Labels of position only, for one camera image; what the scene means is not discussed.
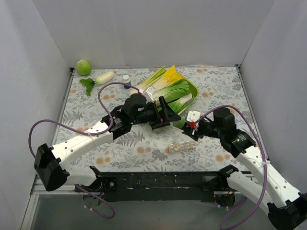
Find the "green pill bottle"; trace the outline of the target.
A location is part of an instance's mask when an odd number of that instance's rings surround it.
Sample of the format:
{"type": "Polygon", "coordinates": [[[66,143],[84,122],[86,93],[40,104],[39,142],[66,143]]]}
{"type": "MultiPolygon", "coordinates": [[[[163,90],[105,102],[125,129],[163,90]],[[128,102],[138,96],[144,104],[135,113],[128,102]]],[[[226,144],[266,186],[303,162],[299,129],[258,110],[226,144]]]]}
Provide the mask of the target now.
{"type": "Polygon", "coordinates": [[[181,117],[180,120],[174,121],[172,124],[174,127],[181,129],[185,125],[185,118],[181,117]]]}

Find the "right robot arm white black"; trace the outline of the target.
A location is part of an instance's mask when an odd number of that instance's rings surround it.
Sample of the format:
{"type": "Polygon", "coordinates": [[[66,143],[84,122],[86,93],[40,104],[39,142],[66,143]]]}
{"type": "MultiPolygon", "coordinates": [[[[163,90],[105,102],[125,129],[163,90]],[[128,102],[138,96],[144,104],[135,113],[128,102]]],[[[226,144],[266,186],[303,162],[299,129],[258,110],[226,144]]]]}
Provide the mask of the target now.
{"type": "Polygon", "coordinates": [[[189,111],[181,130],[194,140],[204,136],[219,139],[222,147],[257,179],[257,182],[252,181],[232,165],[219,171],[222,174],[217,178],[220,189],[232,188],[255,203],[245,220],[260,208],[277,230],[294,230],[307,219],[307,195],[272,166],[256,136],[251,138],[236,127],[230,108],[226,105],[212,109],[213,120],[205,120],[200,112],[189,111]]]}

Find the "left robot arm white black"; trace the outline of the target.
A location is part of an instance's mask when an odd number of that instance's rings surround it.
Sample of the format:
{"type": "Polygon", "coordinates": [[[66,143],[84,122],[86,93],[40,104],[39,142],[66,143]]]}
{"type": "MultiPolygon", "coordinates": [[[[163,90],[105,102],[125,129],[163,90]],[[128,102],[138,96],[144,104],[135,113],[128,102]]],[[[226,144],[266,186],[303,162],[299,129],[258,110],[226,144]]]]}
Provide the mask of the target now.
{"type": "Polygon", "coordinates": [[[60,144],[49,147],[43,144],[38,147],[34,169],[47,191],[54,191],[64,184],[78,184],[96,192],[102,186],[98,170],[94,167],[81,171],[71,163],[96,147],[130,132],[133,125],[149,124],[152,129],[170,125],[181,117],[159,97],[160,107],[155,102],[147,102],[141,94],[133,94],[123,105],[114,108],[85,134],[75,136],[60,144]]]}

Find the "clear weekly pill organizer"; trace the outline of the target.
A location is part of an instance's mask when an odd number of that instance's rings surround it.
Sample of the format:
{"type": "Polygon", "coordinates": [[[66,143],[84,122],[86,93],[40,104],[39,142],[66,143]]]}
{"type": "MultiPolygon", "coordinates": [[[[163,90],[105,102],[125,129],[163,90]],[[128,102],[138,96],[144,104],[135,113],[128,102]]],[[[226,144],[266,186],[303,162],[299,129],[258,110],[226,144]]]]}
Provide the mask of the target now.
{"type": "Polygon", "coordinates": [[[184,142],[170,144],[168,145],[167,148],[170,153],[173,153],[173,152],[179,152],[182,150],[193,149],[195,147],[196,147],[195,141],[184,141],[184,142]]]}

